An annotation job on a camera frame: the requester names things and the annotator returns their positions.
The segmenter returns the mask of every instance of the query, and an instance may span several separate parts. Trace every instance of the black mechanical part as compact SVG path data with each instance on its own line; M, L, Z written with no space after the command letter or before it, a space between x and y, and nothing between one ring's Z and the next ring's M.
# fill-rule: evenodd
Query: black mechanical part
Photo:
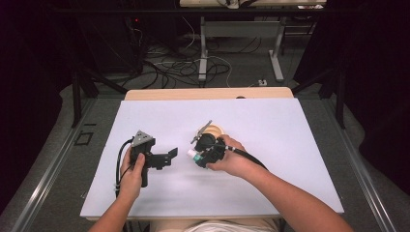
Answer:
M141 177L143 188L148 186L148 168L157 168L162 170L165 166L171 165L171 160L178 155L178 148L174 148L168 154L154 155L151 148L155 145L155 138L141 130L138 131L132 142L130 165L135 165L138 155L142 153L145 156L145 163L142 167Z
M224 146L225 143L221 138L215 139L214 136L210 133L202 134L201 138L198 140L195 146L196 151L203 151L203 153L201 154L202 159L198 160L196 164L200 167L206 168L207 163L215 163L218 160L222 160L225 156Z
M194 141L198 140L202 136L202 133L211 125L211 123L212 123L212 120L210 120L204 127L202 127L201 130L199 130L199 132L196 134L196 136L190 142L190 144L192 144Z
M215 163L218 160L222 160L225 155L225 151L229 150L229 151L232 151L238 155L241 155L247 158L248 160L253 161L256 164L259 164L265 169L268 169L256 157L240 149L226 146L223 139L221 139L220 137L215 138L210 133L203 133L202 136L199 138L199 140L196 142L194 149L197 152L202 152L200 155L202 159L197 160L195 163L198 166L203 167L203 168L206 168L206 164L209 162Z

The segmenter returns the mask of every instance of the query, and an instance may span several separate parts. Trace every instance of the person's right hand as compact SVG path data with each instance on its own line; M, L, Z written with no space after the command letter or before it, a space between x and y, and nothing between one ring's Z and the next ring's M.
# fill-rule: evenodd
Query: person's right hand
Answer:
M244 146L235 139L229 137L227 134L223 134L220 136L223 139L224 143L227 146L231 146L242 151L246 151ZM255 166L258 166L251 160L240 156L234 152L229 150L225 151L225 156L222 160L218 160L216 163L208 163L207 167L214 170L214 171L225 171L230 175L237 176L244 178L245 175Z

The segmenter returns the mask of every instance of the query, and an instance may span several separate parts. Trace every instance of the white table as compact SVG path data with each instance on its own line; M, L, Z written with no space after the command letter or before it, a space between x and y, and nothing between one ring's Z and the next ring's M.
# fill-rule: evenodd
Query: white table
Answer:
M285 98L274 98L275 89ZM190 93L195 100L182 100ZM255 99L231 99L252 93ZM271 172L343 213L304 112L289 93L287 88L134 91L121 103L80 215L98 219L114 201L118 151L142 130L157 139L154 154L175 147L179 153L171 166L149 170L148 187L141 190L129 219L280 217L247 182L200 168L186 155L196 130L209 120L241 141ZM138 95L141 100L130 101Z
M326 0L258 0L251 4L252 7L288 7L325 5ZM180 0L181 7L207 8L223 7L217 0ZM278 52L283 37L286 18L280 21L205 21L201 17L201 61L199 64L199 81L206 80L208 50L206 49L207 37L260 37L275 38L273 50L269 50L275 78L282 82L283 74L278 61Z

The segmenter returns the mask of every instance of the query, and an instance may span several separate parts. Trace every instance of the metal frame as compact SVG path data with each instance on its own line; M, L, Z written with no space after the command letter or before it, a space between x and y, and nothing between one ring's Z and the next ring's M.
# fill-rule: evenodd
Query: metal frame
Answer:
M380 229L383 232L396 232L395 226L390 219L383 202L379 196L379 193L374 186L373 181L371 180L370 175L367 172L367 169L350 141L349 135L346 130L342 130L338 124L337 119L334 117L335 108L331 100L322 100L325 105L326 111L329 115L329 118L332 120L335 129L341 137L341 141L344 143L344 147L347 150L348 159L352 165L352 169L358 179L358 182L362 188L362 191L366 197L367 203L370 206L370 209L373 211L374 218L377 220L377 223L380 226Z
M278 60L278 53L280 50L280 46L282 43L282 38L284 36L284 29L286 27L286 17L282 17L279 22L278 33L275 38L275 47L274 50L269 50L269 56L271 58L272 67L274 68L275 78L278 82L282 82L284 80L283 74L280 69L279 60Z
M96 100L92 99L88 100L85 103L83 110L84 117L82 117L82 119L79 121L80 125L86 118L86 115L91 111L95 102ZM51 164L48 166L42 179L40 180L36 189L33 191L30 200L28 201L28 203L24 207L24 210L15 222L15 226L13 227L12 232L29 231L31 224L33 223L37 213L42 207L45 198L48 196L48 193L50 192L52 185L57 179L60 170L63 168L64 162L68 157L68 154L73 146L75 139L80 134L80 128L81 127L76 127L70 130L66 140L62 144L59 153L51 161Z

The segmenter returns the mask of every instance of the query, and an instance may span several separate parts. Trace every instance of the power strip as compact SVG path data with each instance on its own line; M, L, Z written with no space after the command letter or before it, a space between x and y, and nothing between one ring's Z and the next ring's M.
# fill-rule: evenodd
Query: power strip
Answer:
M268 82L265 79L261 79L257 81L259 84L259 87L266 87L268 86Z

